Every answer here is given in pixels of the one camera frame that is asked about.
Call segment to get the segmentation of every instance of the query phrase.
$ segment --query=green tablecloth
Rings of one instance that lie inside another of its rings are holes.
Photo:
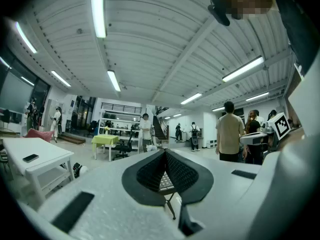
[[[92,151],[94,152],[96,150],[96,147],[101,147],[102,145],[114,145],[119,141],[119,136],[115,135],[96,135],[93,137],[91,143],[92,143]]]

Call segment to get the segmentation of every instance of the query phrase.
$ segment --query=table with green tablecloth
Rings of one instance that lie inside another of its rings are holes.
[[[94,159],[97,159],[97,148],[103,146],[103,153],[105,152],[105,148],[109,148],[109,162],[111,162],[111,148],[116,146],[116,143],[119,141],[119,136],[115,135],[96,135],[93,137],[92,143],[92,151],[94,152]]]

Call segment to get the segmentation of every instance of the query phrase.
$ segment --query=staircase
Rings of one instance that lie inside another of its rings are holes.
[[[167,137],[165,136],[160,123],[158,121],[158,118],[156,116],[153,117],[153,126],[154,126],[154,131],[155,131],[155,136],[160,140],[166,140]]]

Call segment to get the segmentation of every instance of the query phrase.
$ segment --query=black hair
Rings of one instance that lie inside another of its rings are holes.
[[[227,101],[224,103],[224,110],[227,113],[232,113],[235,110],[235,105],[232,101]]]
[[[271,118],[272,116],[275,116],[276,114],[277,114],[277,111],[275,111],[274,109],[271,110],[270,114],[268,115],[268,121],[270,120],[270,118]]]

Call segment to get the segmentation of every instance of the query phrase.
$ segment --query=desk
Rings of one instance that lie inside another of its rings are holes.
[[[114,148],[116,143],[119,141],[119,136],[115,135],[96,135],[93,137],[92,143],[92,151],[94,152],[94,159],[97,159],[97,150],[98,147],[103,146],[103,153],[105,152],[105,148],[109,148],[109,162],[111,162],[111,148]]]
[[[11,170],[14,164],[18,171],[30,181],[40,203],[46,200],[53,188],[69,177],[74,180],[71,166],[71,156],[74,154],[68,150],[57,147],[41,138],[3,138],[3,145],[7,151],[8,162]],[[23,158],[36,154],[39,157],[29,163]],[[60,165],[67,163],[68,170]],[[13,180],[17,176],[12,172]]]

